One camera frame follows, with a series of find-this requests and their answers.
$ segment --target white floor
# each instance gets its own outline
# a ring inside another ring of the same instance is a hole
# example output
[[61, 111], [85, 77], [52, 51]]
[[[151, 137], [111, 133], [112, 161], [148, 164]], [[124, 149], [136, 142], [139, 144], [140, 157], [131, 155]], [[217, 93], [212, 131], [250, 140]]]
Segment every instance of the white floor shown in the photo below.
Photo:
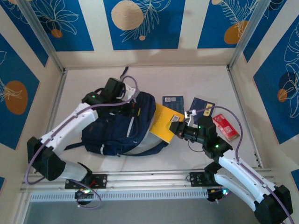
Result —
[[[102, 68], [93, 70], [68, 71], [64, 91], [57, 112], [58, 125], [80, 103], [81, 99], [89, 92], [104, 87], [110, 77], [119, 78], [123, 72], [122, 67]], [[225, 66], [200, 66], [200, 67], [131, 67], [127, 75], [135, 77], [138, 88], [148, 92], [162, 103], [162, 96], [184, 96], [185, 110], [190, 108], [194, 97], [199, 97], [216, 105], [221, 105], [232, 110], [241, 120], [244, 129], [244, 138], [240, 148], [240, 156], [252, 167], [257, 167], [254, 156], [254, 146], [246, 131], [244, 120], [231, 86]], [[214, 109], [213, 116], [223, 113], [231, 124], [239, 130], [237, 122], [226, 111]], [[236, 147], [239, 139], [231, 142]], [[72, 143], [79, 142], [80, 136]], [[194, 150], [201, 150], [201, 145], [191, 144]], [[181, 170], [204, 168], [212, 162], [204, 153], [196, 153], [188, 148], [187, 142], [174, 137], [171, 144], [159, 154], [145, 157], [102, 156], [91, 154], [84, 147], [72, 149], [63, 153], [62, 158], [73, 162], [81, 162], [92, 171], [145, 171], [145, 170]]]

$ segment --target red package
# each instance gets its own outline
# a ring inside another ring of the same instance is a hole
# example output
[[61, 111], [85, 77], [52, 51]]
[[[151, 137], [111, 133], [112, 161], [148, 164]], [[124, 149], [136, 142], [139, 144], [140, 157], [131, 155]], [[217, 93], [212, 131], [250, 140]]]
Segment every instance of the red package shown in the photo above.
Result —
[[240, 136], [222, 113], [213, 117], [213, 122], [221, 130], [222, 134], [227, 138], [227, 140], [231, 141]]

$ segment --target yellow notebook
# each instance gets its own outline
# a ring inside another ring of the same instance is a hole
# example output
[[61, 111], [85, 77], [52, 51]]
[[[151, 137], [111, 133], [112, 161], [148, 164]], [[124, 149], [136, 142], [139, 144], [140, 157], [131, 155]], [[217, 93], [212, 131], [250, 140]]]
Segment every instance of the yellow notebook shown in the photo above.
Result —
[[170, 143], [174, 136], [174, 133], [169, 130], [171, 122], [183, 121], [183, 119], [183, 114], [156, 103], [154, 122], [149, 131], [162, 140]]

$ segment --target decorative wallpaper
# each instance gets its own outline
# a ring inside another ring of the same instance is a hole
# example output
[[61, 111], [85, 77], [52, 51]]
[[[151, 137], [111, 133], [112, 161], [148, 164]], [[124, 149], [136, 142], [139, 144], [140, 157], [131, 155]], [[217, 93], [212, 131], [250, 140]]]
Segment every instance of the decorative wallpaper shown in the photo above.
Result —
[[16, 149], [39, 80], [0, 35], [0, 143]]
[[211, 0], [198, 48], [234, 48], [259, 0]]
[[104, 0], [114, 50], [177, 49], [185, 0]]
[[299, 16], [254, 75], [279, 143], [299, 134]]
[[274, 22], [276, 16], [280, 12], [281, 8], [283, 7], [286, 1], [287, 0], [272, 0], [270, 2], [268, 9], [264, 13], [245, 50], [243, 51], [243, 54], [247, 62], [250, 60], [251, 56], [257, 49], [263, 37], [266, 35], [268, 29]]
[[[93, 45], [78, 0], [30, 0], [30, 5], [56, 51], [93, 51]], [[45, 65], [47, 55], [20, 12], [15, 0], [0, 4], [24, 39]]]

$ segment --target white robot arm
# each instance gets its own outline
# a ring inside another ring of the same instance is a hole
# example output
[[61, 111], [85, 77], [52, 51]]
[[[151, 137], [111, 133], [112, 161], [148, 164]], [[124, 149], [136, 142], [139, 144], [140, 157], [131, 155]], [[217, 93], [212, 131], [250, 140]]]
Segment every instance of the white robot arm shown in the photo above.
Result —
[[195, 115], [196, 110], [186, 111], [185, 121], [172, 122], [170, 130], [181, 139], [201, 143], [205, 154], [214, 160], [205, 168], [205, 179], [201, 181], [207, 186], [217, 183], [231, 190], [254, 211], [261, 224], [281, 224], [287, 214], [273, 194], [292, 214], [290, 191], [284, 185], [275, 186], [238, 157], [236, 151], [217, 135], [211, 117], [200, 117], [198, 127], [193, 127]]
[[32, 165], [46, 179], [72, 179], [89, 185], [92, 171], [80, 163], [63, 161], [59, 156], [74, 136], [78, 136], [101, 113], [108, 112], [133, 117], [138, 106], [132, 100], [138, 90], [110, 78], [100, 94], [88, 93], [82, 103], [61, 124], [40, 139], [27, 142], [29, 166]]

